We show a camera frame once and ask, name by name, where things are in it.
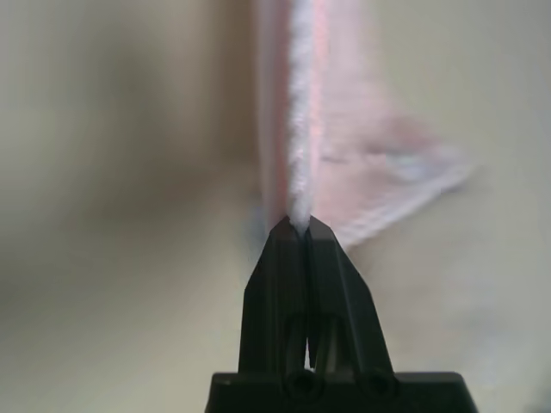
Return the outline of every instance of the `beige background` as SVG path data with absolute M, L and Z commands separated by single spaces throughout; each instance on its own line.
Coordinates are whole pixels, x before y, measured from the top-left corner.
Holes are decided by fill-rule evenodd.
M 236 367 L 249 7 L 0 3 L 1 411 L 202 411 Z M 480 170 L 352 258 L 398 369 L 459 369 L 481 411 L 525 411 L 548 370 L 551 3 L 379 10 L 397 95 Z

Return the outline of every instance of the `black clamp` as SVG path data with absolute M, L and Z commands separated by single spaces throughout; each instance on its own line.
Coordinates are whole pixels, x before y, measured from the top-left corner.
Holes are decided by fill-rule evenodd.
M 275 226 L 245 289 L 238 373 L 213 376 L 207 405 L 233 412 L 477 410 L 458 373 L 393 371 L 368 286 L 312 217 L 303 238 Z

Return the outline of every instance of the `beige wall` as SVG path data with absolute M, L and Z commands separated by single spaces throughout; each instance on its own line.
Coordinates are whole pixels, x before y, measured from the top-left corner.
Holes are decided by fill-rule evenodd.
M 0 233 L 140 202 L 178 190 L 190 170 L 251 158 L 249 6 L 2 2 Z

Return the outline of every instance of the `pink cloth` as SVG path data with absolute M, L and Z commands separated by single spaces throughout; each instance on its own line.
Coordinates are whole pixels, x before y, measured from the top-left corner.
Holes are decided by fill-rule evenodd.
M 463 182 L 469 166 L 395 106 L 368 0 L 313 0 L 313 215 L 348 248 Z M 269 228 L 285 215 L 288 2 L 257 0 L 258 125 Z

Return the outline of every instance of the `clamp jaw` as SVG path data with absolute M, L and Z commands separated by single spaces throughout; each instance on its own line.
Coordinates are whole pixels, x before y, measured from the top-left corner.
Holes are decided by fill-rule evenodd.
M 332 230 L 269 234 L 245 289 L 238 373 L 207 413 L 476 413 L 458 373 L 395 373 L 368 286 Z

